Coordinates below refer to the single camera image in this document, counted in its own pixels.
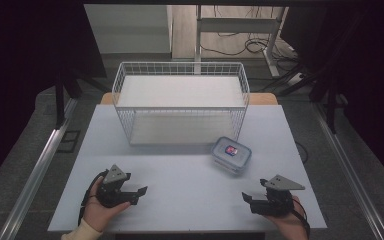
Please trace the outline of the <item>white metal desk frame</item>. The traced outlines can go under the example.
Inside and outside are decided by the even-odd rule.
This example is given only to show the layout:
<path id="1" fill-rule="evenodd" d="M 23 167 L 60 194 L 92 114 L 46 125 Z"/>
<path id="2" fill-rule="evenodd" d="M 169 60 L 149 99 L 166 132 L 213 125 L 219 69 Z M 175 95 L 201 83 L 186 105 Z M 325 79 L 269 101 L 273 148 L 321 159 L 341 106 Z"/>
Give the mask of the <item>white metal desk frame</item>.
<path id="1" fill-rule="evenodd" d="M 286 8 L 278 7 L 274 18 L 232 18 L 232 17 L 203 17 L 202 6 L 196 6 L 196 42 L 194 60 L 201 60 L 201 35 L 203 33 L 226 34 L 265 34 L 268 43 L 262 47 L 262 53 L 272 77 L 279 77 L 279 71 L 273 58 L 273 49 L 279 34 Z"/>

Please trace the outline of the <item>black floor plate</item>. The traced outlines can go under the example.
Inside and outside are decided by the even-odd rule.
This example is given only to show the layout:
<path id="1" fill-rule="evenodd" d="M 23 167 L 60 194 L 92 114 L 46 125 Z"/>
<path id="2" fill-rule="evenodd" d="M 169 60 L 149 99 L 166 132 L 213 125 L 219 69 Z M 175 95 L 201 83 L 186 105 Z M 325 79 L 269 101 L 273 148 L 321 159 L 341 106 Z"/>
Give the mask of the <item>black floor plate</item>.
<path id="1" fill-rule="evenodd" d="M 80 137 L 79 130 L 66 131 L 57 148 L 58 153 L 73 153 Z"/>

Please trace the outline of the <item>white wire basket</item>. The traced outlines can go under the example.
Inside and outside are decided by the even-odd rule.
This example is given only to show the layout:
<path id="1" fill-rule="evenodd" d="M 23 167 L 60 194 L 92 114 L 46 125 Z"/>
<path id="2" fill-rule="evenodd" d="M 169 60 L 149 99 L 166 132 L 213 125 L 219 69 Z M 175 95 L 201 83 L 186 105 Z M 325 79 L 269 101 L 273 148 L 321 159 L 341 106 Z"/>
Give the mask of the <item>white wire basket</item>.
<path id="1" fill-rule="evenodd" d="M 239 62 L 123 62 L 112 102 L 132 145 L 239 138 L 250 89 Z"/>

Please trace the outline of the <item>wooden table edge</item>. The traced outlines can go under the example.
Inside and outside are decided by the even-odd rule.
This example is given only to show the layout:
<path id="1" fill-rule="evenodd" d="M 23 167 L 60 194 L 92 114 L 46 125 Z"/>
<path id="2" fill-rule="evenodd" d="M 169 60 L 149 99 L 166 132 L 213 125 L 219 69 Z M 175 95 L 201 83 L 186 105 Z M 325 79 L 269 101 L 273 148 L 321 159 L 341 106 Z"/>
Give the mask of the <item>wooden table edge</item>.
<path id="1" fill-rule="evenodd" d="M 111 105 L 112 94 L 105 93 L 101 99 L 101 104 Z M 276 96 L 272 93 L 251 93 L 249 104 L 250 105 L 277 105 L 278 101 Z"/>

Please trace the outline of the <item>clear lidded food container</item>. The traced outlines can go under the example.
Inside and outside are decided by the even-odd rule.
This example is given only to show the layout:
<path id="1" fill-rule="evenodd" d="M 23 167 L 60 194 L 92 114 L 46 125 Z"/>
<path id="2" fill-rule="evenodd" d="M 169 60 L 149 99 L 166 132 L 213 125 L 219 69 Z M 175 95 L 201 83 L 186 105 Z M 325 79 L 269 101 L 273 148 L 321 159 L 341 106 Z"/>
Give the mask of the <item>clear lidded food container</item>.
<path id="1" fill-rule="evenodd" d="M 230 138 L 220 137 L 211 149 L 216 163 L 228 171 L 240 174 L 246 168 L 252 156 L 252 151 Z"/>

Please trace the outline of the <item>white power strip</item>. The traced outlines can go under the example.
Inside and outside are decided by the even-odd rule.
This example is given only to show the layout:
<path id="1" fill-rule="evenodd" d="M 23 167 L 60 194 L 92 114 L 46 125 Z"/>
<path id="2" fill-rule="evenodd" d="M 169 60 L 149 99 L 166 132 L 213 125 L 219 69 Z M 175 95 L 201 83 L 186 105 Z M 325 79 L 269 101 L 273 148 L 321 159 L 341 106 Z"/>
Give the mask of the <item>white power strip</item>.
<path id="1" fill-rule="evenodd" d="M 295 74 L 295 75 L 294 75 L 294 76 L 287 82 L 287 84 L 288 84 L 289 86 L 292 86 L 292 85 L 294 85 L 294 84 L 300 82 L 304 77 L 305 77 L 305 75 L 304 75 L 303 73 L 299 72 L 299 73 Z"/>

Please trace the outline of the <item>black curtain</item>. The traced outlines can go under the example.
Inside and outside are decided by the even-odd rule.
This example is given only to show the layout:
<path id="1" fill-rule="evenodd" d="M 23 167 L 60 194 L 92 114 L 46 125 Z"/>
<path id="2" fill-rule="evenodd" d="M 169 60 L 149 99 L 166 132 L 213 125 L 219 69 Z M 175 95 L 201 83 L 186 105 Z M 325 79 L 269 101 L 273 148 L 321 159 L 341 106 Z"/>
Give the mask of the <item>black curtain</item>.
<path id="1" fill-rule="evenodd" d="M 346 44 L 333 71 L 348 104 L 345 115 L 384 166 L 384 0 L 367 0 L 362 21 Z M 302 63 L 319 70 L 351 25 L 345 7 L 291 7 L 281 38 Z"/>
<path id="2" fill-rule="evenodd" d="M 0 0 L 0 166 L 59 80 L 106 75 L 86 0 Z"/>

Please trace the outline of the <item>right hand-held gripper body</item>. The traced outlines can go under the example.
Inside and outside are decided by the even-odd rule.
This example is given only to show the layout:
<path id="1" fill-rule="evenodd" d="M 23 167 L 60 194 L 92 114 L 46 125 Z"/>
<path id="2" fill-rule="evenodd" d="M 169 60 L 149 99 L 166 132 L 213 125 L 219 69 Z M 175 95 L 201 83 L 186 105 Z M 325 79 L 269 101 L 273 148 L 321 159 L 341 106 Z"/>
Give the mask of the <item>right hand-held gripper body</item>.
<path id="1" fill-rule="evenodd" d="M 291 190 L 304 190 L 305 186 L 281 175 L 270 180 L 261 179 L 260 184 L 266 188 L 266 200 L 263 202 L 263 215 L 280 217 L 294 209 Z"/>

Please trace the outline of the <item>aluminium rail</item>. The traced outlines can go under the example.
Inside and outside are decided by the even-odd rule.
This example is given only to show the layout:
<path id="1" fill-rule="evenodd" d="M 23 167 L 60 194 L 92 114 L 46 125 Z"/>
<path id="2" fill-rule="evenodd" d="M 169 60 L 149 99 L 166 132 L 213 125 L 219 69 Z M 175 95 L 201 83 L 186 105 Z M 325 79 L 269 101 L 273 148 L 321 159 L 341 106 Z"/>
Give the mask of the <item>aluminium rail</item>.
<path id="1" fill-rule="evenodd" d="M 63 122 L 51 132 L 29 178 L 0 231 L 0 240 L 15 240 L 15 237 L 38 192 L 51 161 L 72 119 L 78 101 L 70 98 L 63 110 Z"/>
<path id="2" fill-rule="evenodd" d="M 339 138 L 329 128 L 323 106 L 319 103 L 312 103 L 311 106 L 374 237 L 376 240 L 384 240 L 384 221 L 352 166 Z"/>

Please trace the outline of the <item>white cabinet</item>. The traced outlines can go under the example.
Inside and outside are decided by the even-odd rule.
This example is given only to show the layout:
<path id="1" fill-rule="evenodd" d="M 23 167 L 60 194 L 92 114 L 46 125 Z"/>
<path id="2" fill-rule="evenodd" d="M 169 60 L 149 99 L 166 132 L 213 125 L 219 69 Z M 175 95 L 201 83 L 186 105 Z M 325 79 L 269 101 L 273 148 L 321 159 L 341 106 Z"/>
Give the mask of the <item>white cabinet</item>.
<path id="1" fill-rule="evenodd" d="M 168 54 L 172 50 L 171 5 L 85 4 L 101 54 Z"/>

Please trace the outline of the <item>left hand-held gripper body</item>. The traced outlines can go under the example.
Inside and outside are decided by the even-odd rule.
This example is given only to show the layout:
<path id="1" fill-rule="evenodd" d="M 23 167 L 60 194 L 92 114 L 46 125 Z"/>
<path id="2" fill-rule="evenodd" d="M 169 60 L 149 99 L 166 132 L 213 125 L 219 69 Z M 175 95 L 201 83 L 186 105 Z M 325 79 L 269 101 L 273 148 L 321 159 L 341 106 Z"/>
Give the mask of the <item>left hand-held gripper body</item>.
<path id="1" fill-rule="evenodd" d="M 125 181 L 130 179 L 131 174 L 123 172 L 117 165 L 113 164 L 105 172 L 105 176 L 96 191 L 96 197 L 101 205 L 113 208 L 121 203 L 129 202 L 130 195 L 121 191 Z"/>

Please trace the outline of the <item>person's right hand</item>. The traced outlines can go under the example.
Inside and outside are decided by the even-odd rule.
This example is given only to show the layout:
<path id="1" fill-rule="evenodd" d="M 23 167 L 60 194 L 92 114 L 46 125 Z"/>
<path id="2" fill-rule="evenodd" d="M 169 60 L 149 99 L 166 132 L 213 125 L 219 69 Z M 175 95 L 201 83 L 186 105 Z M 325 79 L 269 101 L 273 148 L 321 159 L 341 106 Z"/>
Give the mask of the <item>person's right hand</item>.
<path id="1" fill-rule="evenodd" d="M 267 216 L 283 235 L 286 240 L 309 240 L 306 228 L 302 223 L 305 218 L 305 211 L 297 196 L 292 196 L 295 213 L 289 213 L 282 217 Z"/>

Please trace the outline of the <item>black stand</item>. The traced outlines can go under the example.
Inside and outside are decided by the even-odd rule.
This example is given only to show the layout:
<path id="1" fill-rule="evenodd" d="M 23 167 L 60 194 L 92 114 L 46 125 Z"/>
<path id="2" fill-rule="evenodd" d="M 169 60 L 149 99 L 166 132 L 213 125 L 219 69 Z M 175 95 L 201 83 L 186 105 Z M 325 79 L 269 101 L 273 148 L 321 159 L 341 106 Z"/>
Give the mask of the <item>black stand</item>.
<path id="1" fill-rule="evenodd" d="M 72 99 L 78 99 L 82 96 L 82 90 L 77 80 L 83 80 L 87 84 L 100 90 L 103 93 L 110 91 L 110 88 L 100 83 L 93 77 L 83 73 L 78 69 L 63 69 L 55 77 L 55 100 L 56 100 L 56 129 L 60 129 L 67 119 L 68 111 L 65 109 L 64 92 L 67 92 Z"/>
<path id="2" fill-rule="evenodd" d="M 303 77 L 293 85 L 276 92 L 275 88 L 282 86 L 292 80 L 296 74 L 303 74 Z M 335 110 L 343 105 L 337 103 L 337 80 L 335 79 L 332 71 L 328 67 L 322 67 L 320 70 L 310 72 L 302 64 L 297 64 L 292 69 L 288 70 L 285 74 L 273 77 L 271 83 L 259 89 L 259 93 L 274 93 L 276 96 L 287 96 L 304 86 L 313 83 L 314 86 L 310 91 L 308 97 L 311 102 L 320 102 L 324 97 L 327 98 L 325 103 L 325 122 L 328 129 L 336 134 L 335 127 Z"/>

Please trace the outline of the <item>person's left hand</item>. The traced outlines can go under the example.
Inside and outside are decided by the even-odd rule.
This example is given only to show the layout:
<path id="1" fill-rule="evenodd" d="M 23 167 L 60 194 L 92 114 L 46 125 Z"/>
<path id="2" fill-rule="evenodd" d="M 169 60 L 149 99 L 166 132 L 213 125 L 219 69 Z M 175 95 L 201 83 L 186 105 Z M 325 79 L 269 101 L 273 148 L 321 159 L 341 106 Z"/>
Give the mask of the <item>person's left hand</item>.
<path id="1" fill-rule="evenodd" d="M 130 207 L 129 202 L 121 203 L 112 208 L 102 206 L 96 197 L 102 180 L 103 178 L 99 177 L 92 185 L 83 215 L 83 220 L 97 232 L 103 232 L 115 216 Z"/>

